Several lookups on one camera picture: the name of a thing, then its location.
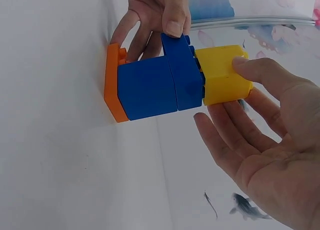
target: yellow block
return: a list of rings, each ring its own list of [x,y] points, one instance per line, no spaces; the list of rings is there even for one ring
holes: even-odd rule
[[[248,58],[239,45],[198,49],[195,55],[205,77],[204,105],[245,99],[253,83],[237,74],[232,67],[234,57]]]

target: toy block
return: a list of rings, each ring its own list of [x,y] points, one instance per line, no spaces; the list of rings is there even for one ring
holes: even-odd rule
[[[202,78],[195,61],[195,49],[190,45],[190,38],[182,35],[172,38],[161,35],[164,55],[167,57],[173,81],[177,107],[179,111],[202,105]]]
[[[253,83],[237,74],[232,67],[234,57],[248,58],[239,45],[219,46],[195,50],[205,77],[204,105],[245,99]]]
[[[117,123],[128,121],[128,117],[118,98],[118,66],[126,63],[127,51],[117,43],[107,47],[104,101]]]
[[[165,56],[120,65],[117,92],[131,121],[178,110],[175,84]]]

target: orange plate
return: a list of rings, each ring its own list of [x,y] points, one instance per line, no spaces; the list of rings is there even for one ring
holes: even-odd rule
[[[117,123],[128,121],[128,117],[118,98],[118,65],[126,63],[127,51],[117,43],[107,47],[104,101]]]

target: white wall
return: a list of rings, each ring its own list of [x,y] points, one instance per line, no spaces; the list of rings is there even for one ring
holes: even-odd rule
[[[155,119],[103,101],[126,2],[0,0],[2,230],[171,228]]]

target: fingernail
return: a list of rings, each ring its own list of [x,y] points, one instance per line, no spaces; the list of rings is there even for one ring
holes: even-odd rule
[[[232,64],[234,65],[241,65],[244,64],[246,62],[248,62],[249,59],[242,57],[242,56],[236,56],[233,60],[232,60]]]
[[[180,38],[182,34],[182,27],[176,21],[169,21],[165,29],[166,33],[173,37]]]

